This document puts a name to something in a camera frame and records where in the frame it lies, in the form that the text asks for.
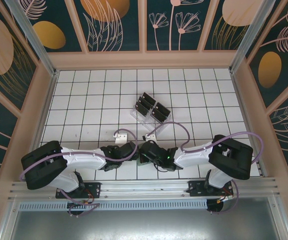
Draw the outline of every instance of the black grid line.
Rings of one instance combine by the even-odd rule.
[[[219,92],[220,92],[220,88],[219,88],[218,80],[216,80],[216,83],[217,83],[217,86],[218,86],[218,89],[219,89]],[[223,99],[222,99],[222,95],[221,95],[221,93],[220,93],[220,99],[221,99],[222,104],[223,104],[223,106],[224,106],[224,102],[223,102]],[[226,118],[226,120],[227,120],[227,126],[228,126],[229,133],[232,134],[232,132],[230,131],[229,124],[228,124],[228,118],[227,118],[227,114],[226,114],[226,111],[225,111],[225,107],[223,107],[223,108],[224,108],[225,118]]]
[[[227,121],[193,121],[193,122],[188,122],[188,121],[182,121],[181,122],[182,124],[212,124],[212,123],[243,123],[243,121],[229,121],[229,122],[227,122]],[[140,124],[140,123],[123,123],[123,124],[121,124],[121,125],[134,125],[134,124]],[[103,124],[99,124],[99,123],[87,123],[87,124],[65,124],[65,126],[99,126],[99,125],[103,125],[103,126],[105,126],[105,125],[118,125],[118,123],[103,123]],[[63,126],[63,124],[47,124],[47,125],[45,125],[45,126]]]
[[[194,134],[194,128],[193,128],[193,120],[192,120],[192,113],[190,112],[189,97],[188,97],[188,91],[187,91],[187,85],[186,85],[186,76],[185,76],[185,71],[183,71],[183,72],[184,72],[184,79],[185,79],[185,86],[186,86],[186,95],[187,95],[187,101],[188,101],[189,115],[190,115],[190,121],[191,121],[191,126],[192,126],[192,134],[193,134],[193,139],[194,139],[194,145],[196,146],[195,134]],[[198,174],[199,174],[199,177],[200,177],[199,165],[197,165],[197,167],[198,167]]]
[[[62,138],[63,138],[63,134],[64,134],[65,122],[66,122],[66,117],[67,117],[67,113],[68,113],[69,100],[70,100],[70,96],[69,96],[69,98],[68,98],[68,103],[67,103],[67,108],[66,108],[66,114],[65,114],[65,120],[64,120],[62,135],[61,135],[61,137],[60,137],[60,143],[62,142]]]
[[[238,108],[239,106],[192,106],[192,107],[188,107],[188,106],[174,106],[172,107],[173,109],[188,109],[188,108],[191,108],[191,109],[204,109],[204,108]],[[69,109],[69,110],[99,110],[99,108],[72,108],[72,109]],[[118,109],[118,108],[104,108],[105,110],[113,110],[113,109]],[[133,107],[121,107],[120,109],[133,109]],[[59,111],[59,110],[65,110],[65,109],[50,109],[49,111]]]
[[[99,121],[99,130],[98,130],[98,144],[97,144],[97,147],[99,148],[99,139],[100,139],[100,127],[101,127],[101,122],[102,122],[102,114],[103,114],[103,104],[104,104],[104,92],[105,92],[105,80],[106,80],[106,71],[105,71],[105,78],[104,78],[104,88],[103,88],[103,100],[102,100],[102,108],[101,108],[101,111],[100,111],[100,121]]]
[[[78,143],[78,149],[80,147],[80,139],[82,137],[82,131],[83,131],[83,123],[84,123],[84,117],[85,117],[85,110],[86,110],[86,103],[87,103],[87,97],[85,99],[85,104],[84,104],[84,113],[83,113],[83,120],[82,120],[82,125],[81,125],[81,128],[80,128],[80,135],[79,135],[79,143]]]
[[[207,102],[206,102],[206,98],[205,98],[205,93],[203,93],[203,95],[204,95],[205,104],[206,104],[206,106],[207,106]],[[209,128],[210,128],[211,135],[214,136],[214,135],[213,135],[212,126],[210,125],[210,122],[209,122]]]
[[[120,96],[122,93],[122,71],[120,71],[120,86],[119,86],[119,109],[118,109],[118,127],[117,129],[119,129],[119,119],[120,119]],[[115,173],[115,180],[117,179],[117,170],[116,169],[116,173]]]
[[[154,86],[154,73],[153,73],[153,70],[152,70],[152,82],[153,82],[153,97],[155,97],[155,86]],[[157,171],[157,179],[159,179],[158,166],[157,166],[156,171]]]
[[[168,84],[169,84],[169,94],[170,94],[170,106],[171,108],[173,108],[173,100],[172,100],[172,92],[170,89],[170,78],[169,78],[169,69],[167,69],[167,73],[168,73]],[[174,130],[174,141],[175,141],[175,145],[176,145],[176,134],[175,134],[175,125],[173,124],[173,130]]]
[[[235,92],[208,92],[208,94],[235,94]],[[160,94],[160,95],[168,95],[169,93],[156,93],[156,94]],[[176,95],[176,94],[184,94],[184,92],[174,92],[172,93],[173,95]],[[188,94],[207,94],[207,92],[189,92]],[[102,94],[75,94],[73,96],[96,96],[96,95],[102,95]],[[118,95],[118,94],[115,94],[115,93],[105,93],[105,95]],[[135,95],[134,93],[121,93],[120,95]],[[67,96],[70,96],[70,95],[67,95],[67,94],[59,94],[59,95],[54,95],[54,96],[62,96],[62,97],[67,97]]]
[[[139,81],[139,82],[150,82],[151,80],[141,80],[141,81]],[[155,82],[165,82],[165,81],[171,81],[171,82],[180,82],[180,81],[184,81],[183,79],[178,79],[178,80],[154,80]],[[187,81],[216,81],[216,79],[203,79],[203,80],[201,80],[201,79],[194,79],[194,80],[187,80]],[[230,81],[230,79],[219,79],[218,81]],[[103,83],[104,81],[90,81],[90,83]],[[118,81],[105,81],[106,83],[117,83]],[[64,81],[64,82],[59,82],[59,84],[69,84],[69,83],[72,83],[71,81]]]
[[[54,99],[54,96],[52,96],[52,100],[51,100],[50,105],[49,105],[49,110],[48,110],[48,114],[47,114],[47,117],[46,117],[45,126],[44,126],[44,129],[43,129],[42,137],[40,138],[41,141],[44,140],[44,135],[45,135],[45,131],[46,131],[47,123],[48,123],[48,118],[49,118],[49,114],[50,114],[50,108],[52,107],[52,104],[53,104],[53,99]]]
[[[136,100],[138,99],[138,72],[136,70]],[[138,121],[136,120],[136,140],[138,140]],[[138,179],[138,164],[136,163],[136,179]]]
[[[194,140],[196,140],[196,141],[211,141],[211,139],[207,139],[207,138],[204,138],[204,139],[194,139]],[[249,140],[248,138],[238,138],[238,140]],[[159,140],[160,142],[173,142],[174,140],[173,139],[167,139],[167,140]],[[79,141],[62,141],[62,143],[79,143]],[[81,143],[98,143],[98,141],[89,141],[89,140],[87,140],[87,141],[80,141]],[[100,141],[101,143],[111,143],[112,141]]]

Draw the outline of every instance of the transparent acrylic stand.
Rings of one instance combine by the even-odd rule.
[[[143,93],[139,100],[137,100],[136,104],[134,105],[134,108],[130,111],[130,114],[137,119],[138,122],[140,122],[149,132],[153,131],[156,127],[158,127],[162,123],[166,123],[171,121],[172,119],[172,113],[170,110],[166,109],[164,106],[162,106],[161,102],[155,101],[151,96],[148,96],[152,98],[155,102],[150,102],[150,107],[147,105],[147,102],[144,100],[145,95],[147,98],[147,94]],[[165,108],[165,110],[169,111],[168,115],[165,116],[164,114],[160,113],[158,111],[158,106]],[[155,135],[157,136],[163,129],[165,129],[168,126],[168,124],[165,124],[158,128],[155,131]]]

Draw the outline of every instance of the metal floor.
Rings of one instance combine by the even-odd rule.
[[[19,212],[12,240],[277,240],[265,198],[242,198],[226,214],[205,209]]]
[[[148,133],[130,115],[143,92],[170,108],[173,121],[183,123],[193,136],[187,146],[198,146],[214,135],[245,131],[244,119],[228,69],[132,69],[61,71],[47,116],[41,144],[58,140],[62,146],[90,150],[114,144],[118,128],[133,131],[139,141]],[[158,145],[179,147],[187,139],[179,127],[169,125]],[[239,141],[250,145],[247,135]],[[85,181],[205,178],[211,164],[158,172],[152,164],[126,161],[118,169],[78,169]],[[260,175],[252,165],[251,176]]]

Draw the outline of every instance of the purple cable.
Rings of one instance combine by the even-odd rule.
[[[160,124],[160,125],[157,126],[154,130],[152,130],[152,131],[148,134],[148,136],[149,136],[150,134],[152,134],[154,131],[156,131],[158,128],[160,128],[161,126],[163,126],[163,125],[165,125],[165,124],[169,124],[169,123],[170,123],[170,124],[179,125],[179,126],[181,126],[181,127],[186,131],[187,136],[188,136],[188,140],[187,140],[186,142],[184,142],[184,143],[180,146],[180,149],[181,149],[181,151],[183,151],[184,153],[187,153],[187,154],[188,154],[188,153],[189,153],[189,154],[197,153],[197,152],[204,151],[204,150],[206,150],[206,149],[210,149],[210,148],[212,148],[213,146],[215,146],[215,145],[217,145],[217,144],[220,144],[220,143],[223,142],[224,140],[230,139],[230,138],[232,138],[232,137],[234,137],[234,136],[243,135],[243,134],[253,135],[253,136],[257,137],[257,138],[259,139],[259,141],[260,141],[260,144],[261,144],[260,151],[259,151],[258,155],[255,157],[255,159],[252,161],[252,164],[255,163],[255,162],[257,162],[257,161],[259,160],[259,158],[261,157],[261,155],[263,154],[263,151],[264,151],[264,141],[262,140],[262,138],[261,138],[258,134],[254,133],[254,132],[250,132],[250,131],[241,131],[241,132],[233,133],[233,134],[231,134],[231,135],[229,135],[229,136],[223,137],[222,139],[220,139],[220,140],[218,140],[218,141],[210,144],[209,146],[206,146],[205,148],[200,148],[200,149],[196,149],[196,150],[189,150],[189,151],[188,151],[188,150],[184,150],[184,145],[186,145],[186,144],[190,141],[189,132],[188,132],[188,130],[187,130],[183,125],[181,125],[181,124],[178,123],[178,122],[174,122],[174,121],[170,121],[170,122],[168,121],[168,122],[164,122],[164,123]]]
[[[27,173],[29,170],[31,170],[32,168],[34,168],[35,166],[39,165],[40,163],[44,162],[44,161],[47,161],[49,159],[52,159],[52,158],[55,158],[55,157],[58,157],[58,156],[66,156],[66,155],[80,155],[80,154],[85,154],[85,155],[94,155],[94,156],[98,156],[98,157],[101,157],[101,158],[104,158],[106,160],[109,160],[109,161],[113,161],[113,162],[123,162],[123,161],[126,161],[126,160],[129,160],[133,157],[133,155],[136,153],[137,151],[137,147],[138,147],[138,141],[137,141],[137,137],[135,136],[134,133],[132,133],[130,130],[127,130],[127,129],[124,129],[124,128],[121,128],[121,129],[118,129],[116,132],[114,132],[114,135],[116,133],[118,133],[119,131],[126,131],[128,133],[130,133],[134,139],[135,139],[135,148],[134,148],[134,151],[131,153],[131,155],[129,155],[128,157],[124,157],[124,158],[121,158],[121,159],[112,159],[110,157],[107,157],[107,156],[104,156],[104,155],[101,155],[101,154],[96,154],[96,153],[92,153],[92,152],[88,152],[88,151],[75,151],[75,152],[62,152],[62,153],[56,153],[56,154],[53,154],[53,155],[49,155],[49,156],[46,156],[40,160],[38,160],[37,162],[33,163],[31,166],[29,166],[28,168],[26,168],[20,175],[19,175],[19,180],[21,182],[24,181],[24,175],[25,173]]]
[[[90,210],[87,210],[87,211],[84,211],[84,212],[82,212],[81,214],[79,214],[79,215],[77,215],[76,217],[80,217],[80,216],[84,216],[84,215],[86,215],[86,214],[89,214],[89,213],[91,213],[92,211],[94,211],[96,208],[98,208],[99,207],[99,203],[83,203],[83,202],[79,202],[79,201],[76,201],[76,200],[74,200],[74,199],[72,199],[69,195],[67,195],[62,189],[60,189],[60,192],[64,195],[64,197],[66,197],[68,200],[70,200],[70,201],[72,201],[73,203],[76,203],[76,204],[78,204],[78,205],[82,205],[82,206],[94,206],[93,208],[91,208]],[[74,205],[72,205],[72,206],[70,206],[70,208],[68,209],[68,213],[69,213],[69,215],[72,215],[72,213],[70,212],[71,211],[71,209],[73,208],[73,207],[75,207]]]

